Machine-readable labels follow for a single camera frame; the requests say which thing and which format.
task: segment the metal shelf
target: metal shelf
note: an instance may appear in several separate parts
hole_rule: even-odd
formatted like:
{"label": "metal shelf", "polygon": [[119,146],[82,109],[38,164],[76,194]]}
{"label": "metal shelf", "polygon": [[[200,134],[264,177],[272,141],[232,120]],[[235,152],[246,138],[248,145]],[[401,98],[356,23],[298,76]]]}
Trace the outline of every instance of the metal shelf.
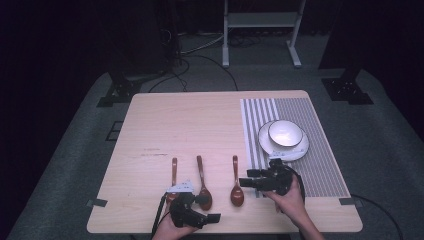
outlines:
{"label": "metal shelf", "polygon": [[292,27],[293,33],[291,39],[286,41],[287,48],[289,50],[290,56],[292,57],[294,67],[300,68],[302,66],[294,44],[296,43],[306,0],[300,1],[298,12],[267,13],[229,13],[228,1],[229,0],[225,0],[224,4],[224,43],[222,45],[222,65],[224,67],[230,66],[228,52],[228,29],[247,27]]}
{"label": "metal shelf", "polygon": [[228,13],[228,27],[294,27],[296,17],[296,12]]}

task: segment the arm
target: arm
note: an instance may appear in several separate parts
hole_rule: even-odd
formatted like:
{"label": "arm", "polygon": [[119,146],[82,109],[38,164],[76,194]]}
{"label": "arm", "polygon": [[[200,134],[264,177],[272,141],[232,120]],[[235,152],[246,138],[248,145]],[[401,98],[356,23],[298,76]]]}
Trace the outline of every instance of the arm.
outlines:
{"label": "arm", "polygon": [[186,235],[189,235],[195,232],[197,228],[191,226],[184,226],[182,228],[177,228],[172,222],[171,215],[169,212],[163,217],[162,221],[159,223],[159,227],[153,236],[153,240],[178,240]]}
{"label": "arm", "polygon": [[305,205],[300,194],[299,181],[295,175],[293,175],[290,191],[286,195],[280,196],[275,192],[264,192],[263,194],[274,200],[276,210],[283,211],[292,220],[293,224],[299,228],[305,239],[324,239],[323,235],[318,231],[306,212]]}

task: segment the floor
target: floor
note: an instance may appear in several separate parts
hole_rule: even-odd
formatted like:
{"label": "floor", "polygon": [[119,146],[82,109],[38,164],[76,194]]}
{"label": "floor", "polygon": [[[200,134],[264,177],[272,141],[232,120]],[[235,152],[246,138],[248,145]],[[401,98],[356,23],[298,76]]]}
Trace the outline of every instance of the floor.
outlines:
{"label": "floor", "polygon": [[[182,51],[217,35],[181,36]],[[377,203],[393,216],[405,239],[424,239],[424,143],[384,92],[380,82],[361,71],[357,83],[373,105],[333,102],[321,83],[341,69],[318,70],[328,36],[300,35],[296,48],[302,68],[292,65],[285,40],[266,36],[232,42],[230,67],[223,69],[219,44],[183,55],[181,65],[141,85],[139,92],[305,90],[352,194]],[[56,149],[8,239],[149,239],[147,235],[90,234],[91,208],[115,141],[112,125],[123,121],[129,103],[97,107],[112,84],[99,77]],[[374,204],[355,198],[364,227],[358,233],[324,233],[327,239],[400,239],[395,224]],[[186,239],[279,239],[276,235],[192,235]],[[298,234],[291,234],[299,239]]]}

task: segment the dark background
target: dark background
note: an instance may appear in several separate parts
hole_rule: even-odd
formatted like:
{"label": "dark background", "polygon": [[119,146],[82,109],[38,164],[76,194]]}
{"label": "dark background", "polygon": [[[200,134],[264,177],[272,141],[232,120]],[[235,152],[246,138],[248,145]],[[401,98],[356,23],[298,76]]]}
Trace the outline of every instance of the dark background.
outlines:
{"label": "dark background", "polygon": [[[113,5],[117,2],[121,3],[118,7]],[[108,71],[155,72],[172,64],[169,49],[148,47],[161,38],[154,24],[170,24],[169,9],[161,5],[167,1],[157,2],[159,6],[107,0],[0,2],[0,238],[13,227],[95,80]],[[222,31],[222,2],[176,1],[178,31]],[[337,19],[320,68],[345,68],[352,59],[360,59],[423,138],[423,5],[411,0],[341,3],[307,2],[302,34],[328,34]],[[123,19],[136,14],[128,4],[147,11],[140,15],[145,19]],[[234,11],[274,11],[293,4],[234,0],[231,7]],[[140,35],[124,31],[136,26],[150,30]],[[137,37],[141,44],[132,44],[131,39]],[[147,61],[146,56],[154,60]]]}

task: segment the striped mat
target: striped mat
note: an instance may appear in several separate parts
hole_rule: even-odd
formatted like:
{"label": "striped mat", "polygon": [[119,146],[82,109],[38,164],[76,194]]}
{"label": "striped mat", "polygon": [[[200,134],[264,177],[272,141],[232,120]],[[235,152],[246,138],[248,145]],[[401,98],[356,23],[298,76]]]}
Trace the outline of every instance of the striped mat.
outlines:
{"label": "striped mat", "polygon": [[261,126],[269,121],[288,120],[308,135],[306,155],[286,164],[296,170],[305,185],[306,197],[349,197],[343,177],[308,98],[241,99],[243,128],[250,169],[267,169],[268,154],[258,142]]}

